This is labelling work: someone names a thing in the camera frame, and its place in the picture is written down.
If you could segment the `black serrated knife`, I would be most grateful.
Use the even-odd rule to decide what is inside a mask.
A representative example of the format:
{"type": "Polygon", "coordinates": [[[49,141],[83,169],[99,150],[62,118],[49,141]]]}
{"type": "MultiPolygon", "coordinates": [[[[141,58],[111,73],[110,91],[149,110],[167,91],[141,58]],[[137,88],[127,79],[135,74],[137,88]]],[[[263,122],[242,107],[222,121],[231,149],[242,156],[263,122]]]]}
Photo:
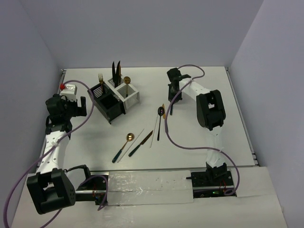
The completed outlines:
{"type": "Polygon", "coordinates": [[[116,87],[116,69],[115,69],[114,61],[112,62],[112,80],[114,83],[114,87],[116,87]]]}

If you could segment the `gold knife green handle short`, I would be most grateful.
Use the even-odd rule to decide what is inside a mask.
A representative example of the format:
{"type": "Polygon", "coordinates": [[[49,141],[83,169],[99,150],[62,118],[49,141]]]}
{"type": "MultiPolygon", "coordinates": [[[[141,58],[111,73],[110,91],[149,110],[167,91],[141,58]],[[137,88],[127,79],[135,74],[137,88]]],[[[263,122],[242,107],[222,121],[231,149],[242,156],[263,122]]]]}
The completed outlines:
{"type": "Polygon", "coordinates": [[[119,83],[121,83],[121,65],[119,65],[119,83]]]}

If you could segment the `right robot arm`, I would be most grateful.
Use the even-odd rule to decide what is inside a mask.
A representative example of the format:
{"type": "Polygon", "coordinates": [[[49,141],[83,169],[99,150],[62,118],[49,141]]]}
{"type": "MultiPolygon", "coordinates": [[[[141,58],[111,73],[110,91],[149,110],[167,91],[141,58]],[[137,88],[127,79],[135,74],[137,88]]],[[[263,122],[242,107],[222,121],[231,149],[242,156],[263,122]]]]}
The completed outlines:
{"type": "MultiPolygon", "coordinates": [[[[202,71],[201,76],[191,77],[188,74],[183,75],[180,69],[185,67],[180,66],[167,71],[167,76],[170,83],[168,84],[168,100],[170,102],[167,114],[172,113],[173,105],[182,100],[182,93],[185,93],[196,102],[196,118],[199,125],[208,130],[215,139],[220,137],[220,133],[226,119],[226,112],[219,90],[206,89],[194,80],[205,76],[205,71],[197,66],[202,71]]],[[[207,182],[216,186],[223,180],[223,175],[227,173],[227,164],[225,158],[228,156],[221,150],[210,146],[204,147],[185,147],[177,144],[169,135],[168,118],[165,118],[165,133],[169,141],[178,148],[184,150],[207,150],[206,159],[207,182]]]]}

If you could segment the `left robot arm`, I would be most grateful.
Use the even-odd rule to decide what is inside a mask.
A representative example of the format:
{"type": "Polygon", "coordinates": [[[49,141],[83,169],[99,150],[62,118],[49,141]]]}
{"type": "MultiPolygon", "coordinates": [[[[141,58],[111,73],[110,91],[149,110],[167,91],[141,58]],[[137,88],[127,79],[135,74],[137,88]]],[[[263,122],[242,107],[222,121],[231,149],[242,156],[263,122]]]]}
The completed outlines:
{"type": "Polygon", "coordinates": [[[65,151],[75,131],[71,118],[87,116],[86,98],[54,94],[46,101],[49,115],[46,119],[46,146],[41,163],[34,176],[28,177],[27,188],[38,214],[73,206],[75,188],[62,166],[65,151]]]}

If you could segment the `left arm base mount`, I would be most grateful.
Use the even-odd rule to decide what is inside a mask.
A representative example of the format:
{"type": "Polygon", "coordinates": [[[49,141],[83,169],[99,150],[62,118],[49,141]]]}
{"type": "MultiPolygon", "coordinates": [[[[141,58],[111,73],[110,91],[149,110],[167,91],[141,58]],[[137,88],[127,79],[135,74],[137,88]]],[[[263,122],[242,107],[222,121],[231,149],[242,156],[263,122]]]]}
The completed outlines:
{"type": "Polygon", "coordinates": [[[107,183],[108,175],[92,175],[75,188],[76,202],[93,201],[98,206],[107,205],[107,183]]]}

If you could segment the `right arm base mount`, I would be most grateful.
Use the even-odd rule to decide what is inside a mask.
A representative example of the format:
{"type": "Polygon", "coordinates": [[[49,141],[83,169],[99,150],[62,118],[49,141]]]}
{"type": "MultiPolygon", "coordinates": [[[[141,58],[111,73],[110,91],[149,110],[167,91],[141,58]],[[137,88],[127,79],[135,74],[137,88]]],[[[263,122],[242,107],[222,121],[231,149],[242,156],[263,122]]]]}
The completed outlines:
{"type": "Polygon", "coordinates": [[[211,179],[207,171],[192,171],[186,179],[191,180],[195,199],[225,197],[224,192],[234,188],[231,171],[217,179],[211,179]]]}

